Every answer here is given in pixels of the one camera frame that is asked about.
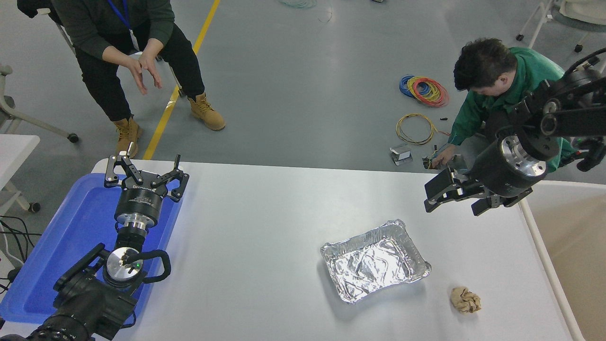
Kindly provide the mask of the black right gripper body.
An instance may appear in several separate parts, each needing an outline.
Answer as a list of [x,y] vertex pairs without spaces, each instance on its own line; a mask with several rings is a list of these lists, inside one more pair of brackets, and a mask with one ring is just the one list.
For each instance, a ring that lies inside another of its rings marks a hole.
[[487,190],[502,197],[518,196],[533,185],[533,176],[515,166],[517,137],[494,140],[482,151],[468,173],[470,179],[483,184]]

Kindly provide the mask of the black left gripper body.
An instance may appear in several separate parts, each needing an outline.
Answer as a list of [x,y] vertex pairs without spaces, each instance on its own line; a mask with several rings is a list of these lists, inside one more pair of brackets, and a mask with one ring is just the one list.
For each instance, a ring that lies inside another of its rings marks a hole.
[[115,220],[125,224],[128,218],[135,215],[145,222],[147,227],[158,224],[162,201],[168,190],[164,185],[152,188],[152,183],[159,181],[156,173],[141,173],[143,183],[138,184],[134,177],[125,177],[121,181],[121,195],[115,211]]

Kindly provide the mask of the crouching person's right hand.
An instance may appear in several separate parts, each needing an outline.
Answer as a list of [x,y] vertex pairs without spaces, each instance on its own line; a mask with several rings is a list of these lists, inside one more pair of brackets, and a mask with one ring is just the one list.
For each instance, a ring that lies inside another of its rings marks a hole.
[[452,158],[457,149],[457,145],[445,144],[439,150],[438,154],[431,160],[431,168],[437,169],[439,166],[446,165]]

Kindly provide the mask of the seated person's right hand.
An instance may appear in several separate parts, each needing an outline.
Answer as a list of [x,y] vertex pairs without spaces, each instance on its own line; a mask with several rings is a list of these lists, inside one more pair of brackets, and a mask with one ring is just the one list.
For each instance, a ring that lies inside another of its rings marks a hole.
[[141,64],[143,54],[133,54],[127,56],[125,67],[128,68],[136,86],[138,87],[141,95],[147,95],[148,90],[143,83],[143,67]]

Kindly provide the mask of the seated person's left hand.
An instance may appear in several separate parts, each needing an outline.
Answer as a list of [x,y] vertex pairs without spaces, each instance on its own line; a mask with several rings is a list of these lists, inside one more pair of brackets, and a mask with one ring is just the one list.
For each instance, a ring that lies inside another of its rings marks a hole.
[[163,43],[155,37],[150,37],[147,41],[141,56],[139,56],[139,64],[144,71],[149,72],[154,81],[154,86],[162,89],[162,79],[157,71],[156,57],[164,48]]

